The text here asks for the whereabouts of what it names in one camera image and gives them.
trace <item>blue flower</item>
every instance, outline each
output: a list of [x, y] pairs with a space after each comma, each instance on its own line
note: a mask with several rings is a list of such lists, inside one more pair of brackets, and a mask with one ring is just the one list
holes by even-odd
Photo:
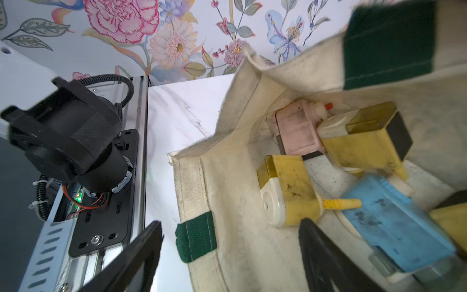
[[268, 24], [268, 40], [274, 45], [274, 53], [282, 55], [284, 61], [289, 57], [294, 57], [301, 52], [301, 47], [297, 46], [294, 41], [298, 41], [300, 34], [303, 31], [303, 19], [301, 16], [296, 22], [292, 22], [287, 29], [287, 35], [282, 33], [282, 15], [274, 10], [269, 10], [265, 15]]
[[165, 0], [164, 3], [159, 3], [162, 12], [159, 14], [161, 18], [165, 18], [165, 22], [171, 22], [177, 15], [180, 14], [180, 6], [182, 0]]

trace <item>screw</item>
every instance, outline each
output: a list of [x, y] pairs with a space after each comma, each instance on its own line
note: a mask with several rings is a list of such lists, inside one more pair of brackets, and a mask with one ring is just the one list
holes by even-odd
[[68, 285], [68, 283], [65, 283], [61, 285], [60, 288], [58, 288], [58, 292], [68, 292], [69, 289], [70, 285]]
[[91, 239], [91, 243], [93, 245], [100, 245], [104, 241], [104, 237], [102, 235], [94, 235]]

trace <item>canvas tote bag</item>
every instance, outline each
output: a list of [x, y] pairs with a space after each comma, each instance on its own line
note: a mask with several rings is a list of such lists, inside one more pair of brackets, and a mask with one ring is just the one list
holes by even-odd
[[[171, 157], [177, 248], [193, 290], [308, 291], [298, 227], [268, 225], [256, 176], [266, 155], [279, 154], [272, 114], [298, 98], [332, 102], [332, 114], [395, 102], [413, 140], [408, 159], [467, 188], [466, 29], [467, 1], [417, 0], [359, 7], [345, 33], [279, 66], [245, 45], [214, 135]], [[382, 288], [403, 291], [375, 272], [370, 247], [333, 212], [318, 226]]]

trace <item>metal bracket with slots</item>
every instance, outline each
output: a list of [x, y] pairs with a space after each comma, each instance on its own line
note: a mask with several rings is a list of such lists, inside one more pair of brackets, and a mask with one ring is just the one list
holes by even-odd
[[[121, 134], [112, 143], [135, 166], [131, 170], [134, 177], [138, 154], [138, 132], [132, 129], [122, 131]], [[133, 201], [134, 180], [132, 179], [121, 191], [111, 194], [107, 205], [81, 212], [78, 215], [68, 254], [80, 256], [120, 242], [129, 242]], [[82, 203], [89, 205], [92, 199], [84, 196]], [[92, 241], [93, 238], [101, 238], [101, 240]]]

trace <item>green fabric strap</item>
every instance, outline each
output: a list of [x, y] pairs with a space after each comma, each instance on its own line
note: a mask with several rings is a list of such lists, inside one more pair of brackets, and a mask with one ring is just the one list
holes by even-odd
[[175, 230], [178, 254], [184, 263], [191, 263], [197, 258], [217, 248], [212, 212], [206, 212], [194, 219], [177, 225]]
[[345, 85], [353, 89], [430, 73], [436, 2], [358, 7], [344, 38]]

